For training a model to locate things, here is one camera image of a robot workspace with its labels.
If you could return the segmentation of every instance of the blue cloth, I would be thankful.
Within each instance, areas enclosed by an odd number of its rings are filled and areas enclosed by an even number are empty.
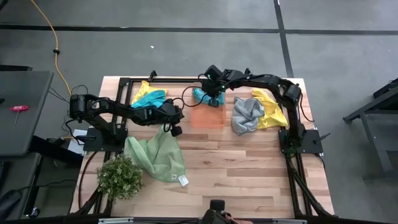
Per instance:
[[[166,92],[164,90],[156,90],[146,94],[141,99],[137,100],[131,106],[133,108],[142,108],[147,106],[156,106],[156,108],[162,106],[166,100]]]
[[[195,99],[196,103],[199,103],[204,95],[205,95],[205,92],[203,90],[201,90],[199,88],[193,89],[193,98]],[[211,97],[206,95],[201,103],[208,104],[210,99],[211,99]],[[220,95],[218,95],[217,100],[220,105],[224,105],[225,92],[222,92]]]

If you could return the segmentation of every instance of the gray floor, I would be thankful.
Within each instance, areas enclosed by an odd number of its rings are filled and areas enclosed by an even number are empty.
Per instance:
[[[272,0],[37,2],[56,25],[278,28]],[[395,0],[279,2],[287,29],[398,30]],[[0,12],[0,23],[44,25],[45,21],[29,1],[15,0]],[[57,33],[59,66],[65,78],[70,86],[84,84],[93,94],[98,94],[105,75],[148,75],[153,69],[160,75],[197,75],[215,64],[287,76],[279,34]],[[398,222],[398,182],[362,181],[363,175],[378,171],[376,153],[361,123],[347,125],[342,120],[369,102],[375,90],[397,78],[398,35],[288,35],[287,43],[294,76],[305,79],[315,124],[321,133],[331,132],[322,144],[336,214]],[[55,72],[53,47],[48,31],[0,30],[1,64]],[[67,96],[61,79],[54,78],[52,87]],[[63,134],[60,126],[67,109],[66,103],[49,95],[36,134],[43,138]],[[61,201],[67,207],[70,199]]]

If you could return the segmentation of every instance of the green leaves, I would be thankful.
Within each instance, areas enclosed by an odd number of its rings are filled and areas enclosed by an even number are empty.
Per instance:
[[[145,187],[142,173],[142,169],[133,165],[128,156],[118,155],[97,168],[98,190],[108,194],[109,198],[130,199]]]

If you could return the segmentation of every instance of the wooden tabletop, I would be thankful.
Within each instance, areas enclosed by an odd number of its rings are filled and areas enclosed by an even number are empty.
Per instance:
[[[104,77],[99,96],[116,99],[120,77]],[[312,118],[304,80],[291,78],[298,83],[303,93],[303,109],[309,119]],[[134,96],[140,83],[133,86]],[[168,98],[181,96],[189,83],[151,83],[153,87],[166,88]],[[292,199],[285,158],[280,152],[277,131],[279,128],[258,129],[253,133],[237,136],[231,129],[233,99],[252,98],[252,88],[241,87],[226,91],[226,117],[224,128],[193,128],[190,125],[190,108],[184,108],[185,118],[181,120],[183,134],[177,137],[183,152],[189,184],[182,187],[179,183],[165,183],[144,175],[146,188],[128,201],[117,201],[113,206],[114,217],[198,217],[201,218],[209,208],[211,199],[222,199],[226,211],[236,218],[293,218]],[[191,102],[192,92],[187,91],[184,100]],[[111,121],[111,114],[103,118]],[[313,124],[302,119],[307,129]],[[155,136],[159,126],[138,126],[127,122],[129,135],[138,139],[150,139]],[[96,189],[96,171],[103,163],[104,153],[99,152],[90,162],[82,184],[82,203],[87,201]],[[308,188],[326,211],[333,213],[328,183],[321,160],[303,154],[303,164]],[[88,156],[85,156],[83,169]],[[77,189],[71,212],[78,210]],[[303,198],[298,191],[300,208],[303,212]]]

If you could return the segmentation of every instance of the red screwdriver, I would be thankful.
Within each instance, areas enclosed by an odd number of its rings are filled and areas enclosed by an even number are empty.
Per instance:
[[[28,109],[29,109],[29,107],[26,106],[26,105],[22,105],[22,106],[12,106],[12,107],[10,107],[10,110],[11,110],[11,111],[17,111],[17,112],[18,112],[18,113],[17,113],[17,117],[15,118],[15,122],[14,122],[14,127],[13,127],[13,129],[15,129],[15,125],[17,125],[19,112],[25,111],[25,110],[28,110]]]

